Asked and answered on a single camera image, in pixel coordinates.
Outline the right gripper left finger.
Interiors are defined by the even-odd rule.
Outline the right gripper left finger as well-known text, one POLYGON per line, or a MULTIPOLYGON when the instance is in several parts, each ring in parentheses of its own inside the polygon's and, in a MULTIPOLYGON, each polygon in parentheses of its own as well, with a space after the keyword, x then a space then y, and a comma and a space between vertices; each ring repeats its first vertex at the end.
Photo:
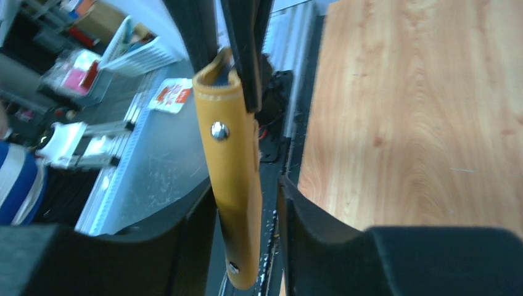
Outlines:
POLYGON ((216 206, 209 184, 116 234, 1 228, 2 295, 203 295, 216 206))

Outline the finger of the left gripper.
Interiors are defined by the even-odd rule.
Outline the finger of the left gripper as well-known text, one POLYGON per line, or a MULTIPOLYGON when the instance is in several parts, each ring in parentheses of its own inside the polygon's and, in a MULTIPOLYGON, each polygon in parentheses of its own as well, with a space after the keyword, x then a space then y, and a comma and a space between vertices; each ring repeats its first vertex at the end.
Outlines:
POLYGON ((214 0, 163 0, 197 73, 218 53, 214 0))
POLYGON ((262 53, 273 0, 221 0, 236 71, 249 113, 262 109, 273 68, 262 53))

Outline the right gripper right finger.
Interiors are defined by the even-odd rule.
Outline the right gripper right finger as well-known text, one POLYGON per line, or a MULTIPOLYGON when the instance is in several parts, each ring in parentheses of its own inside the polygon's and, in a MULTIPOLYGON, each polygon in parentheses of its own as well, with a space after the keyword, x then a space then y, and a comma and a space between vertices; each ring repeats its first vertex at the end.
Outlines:
POLYGON ((357 230, 279 179, 287 295, 521 295, 522 241, 490 227, 357 230))

